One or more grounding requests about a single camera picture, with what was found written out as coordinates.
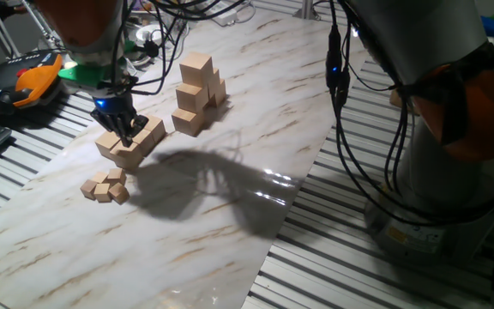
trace pile of wooden cubes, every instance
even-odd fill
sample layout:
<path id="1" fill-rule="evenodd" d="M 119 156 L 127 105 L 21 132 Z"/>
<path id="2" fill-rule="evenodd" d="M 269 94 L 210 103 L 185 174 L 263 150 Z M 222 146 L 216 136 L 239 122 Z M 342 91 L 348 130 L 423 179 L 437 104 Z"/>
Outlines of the pile of wooden cubes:
<path id="1" fill-rule="evenodd" d="M 86 198 L 97 200 L 99 203 L 109 203 L 111 200 L 119 204 L 129 199 L 125 188 L 127 175 L 121 168 L 113 168 L 109 173 L 98 172 L 81 186 L 81 192 Z"/>
<path id="2" fill-rule="evenodd" d="M 137 168 L 166 134 L 160 118 L 147 117 L 148 123 L 133 138 L 133 143 L 129 147 L 125 147 L 115 133 L 105 132 L 95 142 L 100 154 L 114 161 L 117 167 L 128 170 Z"/>
<path id="3" fill-rule="evenodd" d="M 203 109 L 226 100 L 226 85 L 211 56 L 191 52 L 180 64 L 183 83 L 177 87 L 178 109 L 172 114 L 177 131 L 196 136 L 205 123 Z"/>

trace black cable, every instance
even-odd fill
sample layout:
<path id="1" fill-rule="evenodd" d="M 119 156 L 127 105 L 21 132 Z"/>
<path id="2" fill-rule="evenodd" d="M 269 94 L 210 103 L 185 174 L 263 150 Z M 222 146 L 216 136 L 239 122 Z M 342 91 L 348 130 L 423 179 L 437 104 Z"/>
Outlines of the black cable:
<path id="1" fill-rule="evenodd" d="M 333 18 L 333 26 L 338 27 L 336 24 L 336 12 L 334 11 L 334 0 L 329 1 L 331 7 L 331 17 Z"/>
<path id="2" fill-rule="evenodd" d="M 156 0 L 150 0 L 151 3 L 153 3 L 154 5 L 159 5 L 160 3 L 158 3 Z M 211 14 L 211 15 L 205 15 L 205 16 L 200 16 L 200 17 L 190 17 L 190 16 L 184 16 L 184 15 L 179 15 L 175 12 L 172 12 L 168 9 L 165 9 L 163 7 L 161 7 L 161 10 L 166 12 L 167 14 L 171 15 L 171 16 L 174 16 L 174 17 L 178 17 L 178 18 L 181 18 L 181 19 L 184 19 L 186 21 L 207 21 L 207 20 L 210 20 L 210 19 L 213 19 L 215 18 L 216 16 L 219 16 L 219 15 L 222 15 L 224 14 L 225 12 L 231 10 L 231 9 L 234 9 L 236 8 L 237 6 L 239 6 L 241 3 L 243 2 L 243 0 L 239 0 L 233 4 L 231 4 L 229 7 L 225 8 L 225 9 L 222 9 L 214 14 Z"/>
<path id="3" fill-rule="evenodd" d="M 111 54 L 111 85 L 113 87 L 116 86 L 116 64 L 117 64 L 117 49 L 119 48 L 119 40 L 121 39 L 121 33 L 123 33 L 123 31 L 124 31 L 127 18 L 129 18 L 130 12 L 133 10 L 135 3 L 136 3 L 136 1 L 131 2 L 129 8 L 123 14 L 122 20 L 121 20 L 121 26 L 119 26 L 119 29 L 118 29 L 117 35 L 116 35 L 116 40 L 115 40 L 115 43 L 113 46 L 113 53 Z"/>
<path id="4" fill-rule="evenodd" d="M 178 35 L 177 35 L 177 44 L 174 46 L 173 50 L 172 50 L 172 57 L 171 57 L 171 60 L 169 61 L 169 67 L 168 69 L 162 74 L 161 77 L 159 78 L 156 78 L 156 79 L 153 79 L 153 80 L 150 80 L 150 81 L 145 81 L 145 82 L 138 82 L 136 85 L 133 85 L 133 86 L 142 86 L 142 85 L 147 85 L 149 83 L 152 83 L 152 82 L 161 82 L 160 86 L 163 84 L 165 78 L 167 77 L 167 75 L 171 72 L 171 67 L 172 67 L 172 64 L 173 64 L 173 61 L 174 61 L 174 58 L 175 58 L 175 55 L 176 55 L 176 52 L 177 52 L 177 49 L 178 49 L 178 42 L 180 41 L 180 37 L 182 36 L 185 28 L 187 27 L 186 24 L 184 24 L 182 26 L 182 28 L 180 28 L 180 31 L 178 32 Z M 142 95 L 156 95 L 159 93 L 160 89 L 158 89 L 158 91 L 156 92 L 146 92 L 146 91 L 141 91 L 141 90 L 133 90 L 135 94 L 142 94 Z"/>
<path id="5" fill-rule="evenodd" d="M 401 196 L 401 192 L 400 192 L 400 186 L 398 185 L 398 166 L 400 165 L 401 152 L 403 151 L 403 145 L 407 135 L 407 119 L 408 119 L 407 98 L 404 98 L 403 104 L 401 105 L 401 117 L 400 117 L 400 122 L 403 124 L 403 128 L 401 129 L 400 145 L 398 146 L 397 154 L 395 154 L 394 170 L 392 172 L 394 189 L 396 193 L 400 196 Z"/>
<path id="6" fill-rule="evenodd" d="M 314 2 L 312 4 L 312 8 L 314 8 L 316 5 L 321 4 L 321 3 L 329 3 L 329 0 L 320 0 L 320 1 Z"/>
<path id="7" fill-rule="evenodd" d="M 215 5 L 217 5 L 218 3 L 220 3 L 220 0 L 214 0 L 207 7 L 203 8 L 203 9 L 198 9 L 198 10 L 186 9 L 185 6 L 183 6 L 182 4 L 179 4 L 179 3 L 174 3 L 174 2 L 169 2 L 169 1 L 166 1 L 166 2 L 169 3 L 169 4 L 164 4 L 162 2 L 159 2 L 159 6 L 161 8 L 165 8 L 165 9 L 179 9 L 183 13 L 190 14 L 190 15 L 204 15 L 205 12 L 207 12 L 208 10 L 210 10 L 211 8 L 213 8 Z"/>
<path id="8" fill-rule="evenodd" d="M 388 151 L 388 154 L 386 155 L 386 161 L 384 162 L 384 182 L 386 183 L 386 186 L 392 191 L 394 190 L 394 187 L 390 183 L 389 168 L 390 168 L 390 162 L 392 161 L 392 154 L 394 153 L 395 145 L 398 143 L 398 139 L 400 138 L 402 129 L 403 129 L 403 122 L 399 121 L 398 122 L 398 129 L 394 135 L 394 140 L 390 144 L 390 150 Z"/>
<path id="9" fill-rule="evenodd" d="M 346 61 L 349 60 L 348 54 L 344 55 L 344 52 L 342 52 L 342 55 L 345 56 Z M 337 138 L 337 143 L 338 143 L 337 149 L 339 152 L 340 160 L 341 160 L 346 172 L 348 173 L 348 175 L 350 176 L 350 178 L 354 182 L 354 184 L 359 188 L 360 191 L 362 191 L 362 193 L 364 193 L 364 195 L 372 203 L 374 203 L 384 213 L 386 213 L 387 215 L 390 215 L 391 217 L 393 217 L 394 219 L 396 219 L 398 221 L 401 221 L 401 222 L 404 222 L 407 224 L 437 227 L 437 226 L 444 226 L 444 225 L 449 225 L 449 224 L 461 224 L 461 223 L 476 221 L 476 220 L 480 219 L 481 217 L 483 217 L 484 215 L 489 214 L 490 212 L 494 211 L 494 198 L 490 199 L 489 201 L 487 201 L 485 203 L 480 204 L 477 207 L 470 208 L 470 209 L 460 209 L 458 211 L 454 211 L 454 212 L 451 212 L 448 214 L 427 213 L 425 211 L 416 209 L 414 207 L 403 205 L 402 203 L 399 203 L 398 201 L 393 199 L 390 195 L 388 195 L 386 192 L 384 192 L 380 187 L 375 185 L 375 183 L 374 183 L 374 181 L 372 181 L 371 177 L 369 177 L 369 175 L 359 165 L 359 162 L 355 159 L 355 156 L 353 155 L 352 150 L 350 149 L 350 147 L 346 141 L 346 135 L 345 135 L 344 130 L 342 128 L 341 115 L 340 115 L 342 106 L 337 106 L 336 88 L 329 88 L 329 92 L 331 93 L 331 99 L 333 102 L 333 108 L 334 108 L 334 112 L 335 112 L 335 116 L 336 116 L 336 120 L 337 120 L 337 137 L 336 138 Z M 402 132 L 402 136 L 405 136 L 407 133 L 407 127 L 403 128 L 403 126 L 402 126 L 401 132 Z M 348 155 L 350 156 L 351 161 L 354 163 L 354 165 L 359 170 L 359 172 L 363 175 L 363 177 L 374 187 L 374 189 L 376 189 L 382 196 L 386 197 L 390 202 L 394 203 L 396 206 L 400 207 L 401 209 L 404 209 L 404 210 L 411 212 L 415 215 L 418 215 L 418 216 L 420 216 L 420 217 L 422 217 L 428 221 L 433 221 L 433 222 L 432 223 L 423 223 L 423 222 L 407 221 L 405 219 L 402 219 L 402 218 L 397 217 L 394 214 L 390 213 L 387 209 L 385 209 L 382 205 L 380 205 L 377 201 L 375 201 L 371 197 L 371 195 L 369 195 L 367 193 L 367 191 L 359 184 L 359 182 L 357 181 L 355 176 L 350 171 L 350 168 L 347 166 L 346 159 L 345 159 L 344 155 L 342 154 L 342 149 L 340 147 L 340 140 L 341 139 L 342 139 L 342 145 L 344 146 L 345 150 L 347 151 Z"/>

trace marble-pattern sheet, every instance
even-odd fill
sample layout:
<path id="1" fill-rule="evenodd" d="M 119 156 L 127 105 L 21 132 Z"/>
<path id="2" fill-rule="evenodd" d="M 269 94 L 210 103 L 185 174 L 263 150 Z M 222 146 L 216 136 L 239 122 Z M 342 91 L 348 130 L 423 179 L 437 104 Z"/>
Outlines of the marble-pattern sheet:
<path id="1" fill-rule="evenodd" d="M 198 138 L 174 132 L 176 65 L 135 97 L 170 134 L 129 175 L 124 205 L 84 198 L 112 163 L 82 132 L 0 211 L 0 301 L 11 308 L 239 308 L 334 122 L 324 81 L 330 25 L 259 11 L 196 24 L 185 52 L 213 55 L 227 106 Z M 352 45 L 354 69 L 364 61 Z M 157 67 L 143 79 L 157 77 Z M 154 90 L 156 86 L 142 89 Z"/>

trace table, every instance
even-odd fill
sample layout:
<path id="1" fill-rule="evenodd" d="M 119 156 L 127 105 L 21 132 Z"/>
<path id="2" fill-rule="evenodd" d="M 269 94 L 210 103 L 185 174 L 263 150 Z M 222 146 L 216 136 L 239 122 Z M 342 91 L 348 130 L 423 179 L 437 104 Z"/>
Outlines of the table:
<path id="1" fill-rule="evenodd" d="M 329 28 L 264 11 L 233 28 L 196 24 L 184 55 L 213 55 L 227 105 L 209 112 L 214 121 L 194 138 L 172 126 L 178 67 L 160 95 L 135 97 L 170 133 L 129 175 L 131 199 L 121 206 L 79 190 L 112 167 L 94 145 L 103 129 L 88 126 L 0 210 L 0 301 L 241 307 L 334 122 L 324 82 Z M 356 41 L 352 50 L 358 69 L 363 48 Z M 154 68 L 143 79 L 158 75 Z"/>

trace orange device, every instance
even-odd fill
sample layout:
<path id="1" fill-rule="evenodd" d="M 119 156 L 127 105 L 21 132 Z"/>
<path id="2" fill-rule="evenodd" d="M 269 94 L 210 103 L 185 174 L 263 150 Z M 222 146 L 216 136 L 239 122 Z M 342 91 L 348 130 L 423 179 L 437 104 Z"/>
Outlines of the orange device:
<path id="1" fill-rule="evenodd" d="M 40 51 L 0 64 L 0 114 L 49 103 L 60 90 L 62 57 Z"/>

